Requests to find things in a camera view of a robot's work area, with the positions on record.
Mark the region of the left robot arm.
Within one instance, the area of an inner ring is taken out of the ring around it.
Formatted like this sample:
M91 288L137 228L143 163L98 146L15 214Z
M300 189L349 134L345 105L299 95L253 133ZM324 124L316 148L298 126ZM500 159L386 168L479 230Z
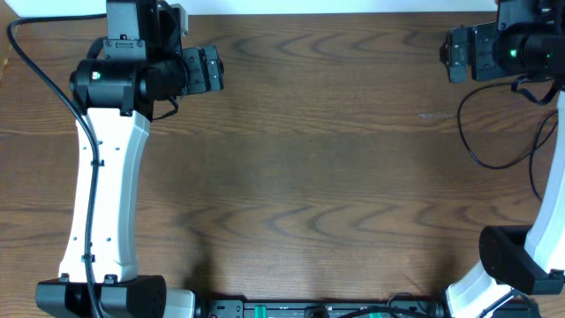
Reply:
M183 47L179 4L109 1L106 17L107 35L70 77L80 147L72 229L36 303L55 317L199 317L194 292L139 272L138 178L154 104L222 90L222 61L213 45Z

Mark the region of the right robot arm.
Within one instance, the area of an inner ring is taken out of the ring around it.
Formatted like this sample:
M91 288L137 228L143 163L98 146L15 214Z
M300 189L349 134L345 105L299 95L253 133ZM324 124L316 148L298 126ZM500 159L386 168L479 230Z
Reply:
M564 289L564 3L500 1L494 22L447 31L440 61L452 83L472 78L486 88L508 86L538 106L555 102L547 117L556 141L536 219L485 226L478 262L426 314L538 317L532 297Z

